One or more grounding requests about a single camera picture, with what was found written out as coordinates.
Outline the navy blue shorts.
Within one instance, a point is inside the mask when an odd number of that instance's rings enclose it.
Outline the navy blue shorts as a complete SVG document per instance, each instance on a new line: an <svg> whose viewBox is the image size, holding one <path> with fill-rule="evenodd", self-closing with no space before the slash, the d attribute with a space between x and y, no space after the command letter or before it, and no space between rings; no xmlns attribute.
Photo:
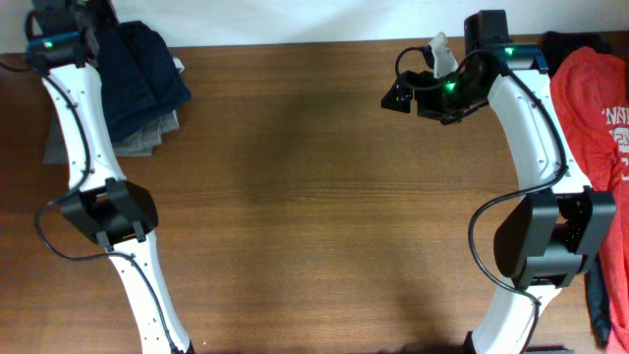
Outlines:
<svg viewBox="0 0 629 354"><path fill-rule="evenodd" d="M125 140L191 100L157 31L140 21L126 22L98 33L96 39L103 113L113 142Z"/></svg>

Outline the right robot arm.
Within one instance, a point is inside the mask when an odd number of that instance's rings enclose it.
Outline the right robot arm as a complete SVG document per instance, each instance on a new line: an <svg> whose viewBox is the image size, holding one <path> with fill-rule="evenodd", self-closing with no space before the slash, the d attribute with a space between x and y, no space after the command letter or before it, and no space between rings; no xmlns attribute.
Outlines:
<svg viewBox="0 0 629 354"><path fill-rule="evenodd" d="M444 125L489 107L505 134L519 187L515 208L493 238L495 285L464 353L528 353L543 310L589 270L616 212L579 167L551 98L542 49L516 43L502 10L481 10L464 23L466 55L456 59L444 34L421 49L427 69L397 71L385 109Z"/></svg>

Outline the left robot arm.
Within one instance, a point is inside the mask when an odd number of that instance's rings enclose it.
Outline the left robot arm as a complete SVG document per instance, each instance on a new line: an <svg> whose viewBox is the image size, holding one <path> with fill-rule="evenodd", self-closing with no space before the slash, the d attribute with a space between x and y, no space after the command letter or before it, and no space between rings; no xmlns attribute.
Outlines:
<svg viewBox="0 0 629 354"><path fill-rule="evenodd" d="M129 300L144 353L193 354L161 271L150 192L130 181L106 127L96 57L98 29L84 1L35 1L25 19L26 61L46 88L68 157L69 190L42 206L56 207L90 242L95 260L109 260Z"/></svg>

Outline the black garment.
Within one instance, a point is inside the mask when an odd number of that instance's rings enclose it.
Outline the black garment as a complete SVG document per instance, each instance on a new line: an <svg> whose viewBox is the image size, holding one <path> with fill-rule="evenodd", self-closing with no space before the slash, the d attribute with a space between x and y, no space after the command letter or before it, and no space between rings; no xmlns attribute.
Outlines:
<svg viewBox="0 0 629 354"><path fill-rule="evenodd" d="M561 33L549 31L543 35L542 51L546 59L549 75L553 77L561 64L573 52L590 47L598 54L612 54L609 42L596 33ZM599 348L605 348L611 333L609 298L605 287L600 257L585 274L586 302L593 335Z"/></svg>

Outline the red t-shirt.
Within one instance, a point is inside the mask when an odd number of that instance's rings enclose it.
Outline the red t-shirt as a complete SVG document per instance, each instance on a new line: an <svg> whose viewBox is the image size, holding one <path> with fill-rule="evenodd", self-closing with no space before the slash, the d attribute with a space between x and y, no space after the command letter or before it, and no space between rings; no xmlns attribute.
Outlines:
<svg viewBox="0 0 629 354"><path fill-rule="evenodd" d="M585 46L551 78L551 96L569 147L597 191L613 194L616 214L600 247L611 321L606 351L628 351L628 99L626 63Z"/></svg>

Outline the grey folded shorts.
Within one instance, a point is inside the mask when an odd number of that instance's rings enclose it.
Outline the grey folded shorts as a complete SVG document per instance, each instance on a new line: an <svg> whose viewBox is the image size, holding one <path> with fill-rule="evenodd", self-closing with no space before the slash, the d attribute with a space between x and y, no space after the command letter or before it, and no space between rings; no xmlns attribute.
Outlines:
<svg viewBox="0 0 629 354"><path fill-rule="evenodd" d="M192 98L183 70L169 53L99 61L102 108L118 156L150 156L164 134L179 129L177 110Z"/></svg>

